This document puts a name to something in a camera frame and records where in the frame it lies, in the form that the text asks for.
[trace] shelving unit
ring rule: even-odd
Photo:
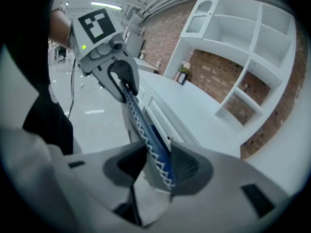
[[[254,21],[234,16],[215,15],[203,36],[248,51],[255,30]]]
[[[276,72],[253,58],[251,58],[246,68],[247,71],[255,75],[271,89],[277,89],[283,82],[283,79]]]
[[[164,76],[172,79],[181,61],[186,60],[193,49],[243,66],[225,99],[212,112],[215,120],[243,144],[265,123],[287,86],[296,52],[294,17],[254,0],[198,0]],[[261,105],[239,88],[247,72],[270,88]],[[255,112],[244,125],[226,108],[234,97],[239,97]]]
[[[291,39],[286,35],[261,24],[254,52],[280,68],[291,43]]]
[[[276,7],[264,4],[262,6],[261,23],[269,26],[282,34],[288,35],[291,15]]]
[[[235,87],[233,94],[237,95],[240,99],[242,99],[245,103],[247,103],[248,106],[251,107],[256,113],[262,114],[261,107],[240,88]]]
[[[256,22],[259,2],[254,0],[220,0],[215,14],[242,17]]]

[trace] chair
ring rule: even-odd
[[[66,48],[59,46],[58,47],[58,55],[64,57],[63,59],[59,60],[58,63],[61,61],[65,61],[66,60]]]

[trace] red brick wall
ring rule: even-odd
[[[161,58],[160,74],[163,74],[170,60],[179,35],[195,2],[189,2],[172,8],[146,21],[144,37],[145,60],[156,65]],[[293,71],[287,88],[274,112],[264,125],[241,146],[241,158],[245,159],[258,151],[278,131],[290,114],[295,99],[299,96],[305,78],[307,64],[307,40],[301,27],[297,24],[297,52]],[[192,75],[190,81],[221,102],[239,77],[242,67],[220,56],[195,50],[190,58]],[[251,73],[247,73],[240,88],[261,104],[269,92],[269,87]],[[245,124],[254,111],[235,97],[226,108],[242,123]]]
[[[161,58],[160,74],[164,73],[170,61],[180,33],[194,5],[194,1],[181,4],[151,18],[142,25],[145,27],[143,49],[146,50],[146,55],[144,59],[155,67]]]

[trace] white countertop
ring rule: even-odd
[[[202,147],[240,157],[240,146],[235,137],[214,114],[219,106],[216,100],[188,81],[181,85],[142,70],[139,70],[139,78],[146,81]]]
[[[137,64],[138,66],[143,66],[143,67],[147,67],[147,68],[150,68],[150,69],[153,69],[153,70],[158,70],[158,68],[153,67],[152,65],[148,64],[148,63],[147,63],[146,61],[144,61],[144,60],[141,60],[141,59],[139,59],[139,58],[134,58],[134,60],[135,60],[135,62],[136,62],[136,64]]]

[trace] fluorescent light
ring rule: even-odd
[[[107,3],[102,3],[102,2],[91,2],[92,5],[97,5],[97,6],[103,6],[103,7],[109,7],[112,9],[116,9],[116,10],[121,10],[122,8],[119,6],[115,6],[115,5],[111,5],[111,4],[107,4]]]

